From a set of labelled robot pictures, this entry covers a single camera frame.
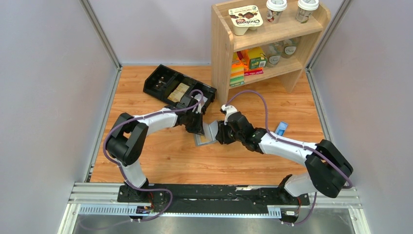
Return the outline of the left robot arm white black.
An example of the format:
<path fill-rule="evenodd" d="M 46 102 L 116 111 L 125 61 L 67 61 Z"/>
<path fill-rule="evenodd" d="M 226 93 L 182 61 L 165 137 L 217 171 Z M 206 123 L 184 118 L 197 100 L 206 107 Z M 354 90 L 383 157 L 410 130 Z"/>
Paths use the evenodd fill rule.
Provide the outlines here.
<path fill-rule="evenodd" d="M 144 190 L 147 178 L 139 157 L 146 137 L 163 129 L 184 125 L 187 132 L 204 135 L 203 106 L 206 98 L 201 93 L 185 95 L 181 102 L 167 105 L 157 112 L 132 116 L 122 113 L 103 143 L 105 157 L 115 163 L 130 187 Z"/>

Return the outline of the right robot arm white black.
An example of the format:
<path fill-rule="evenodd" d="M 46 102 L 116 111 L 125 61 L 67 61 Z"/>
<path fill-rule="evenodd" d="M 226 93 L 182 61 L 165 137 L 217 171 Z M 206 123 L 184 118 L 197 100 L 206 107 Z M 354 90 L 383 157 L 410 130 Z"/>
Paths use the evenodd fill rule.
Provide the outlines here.
<path fill-rule="evenodd" d="M 215 138 L 220 144 L 238 141 L 249 151 L 280 156 L 303 165 L 306 173 L 288 175 L 280 183 L 280 187 L 292 197 L 320 192 L 336 198 L 354 171 L 329 140 L 311 143 L 279 136 L 264 128 L 253 127 L 241 112 L 232 113 L 217 124 Z"/>

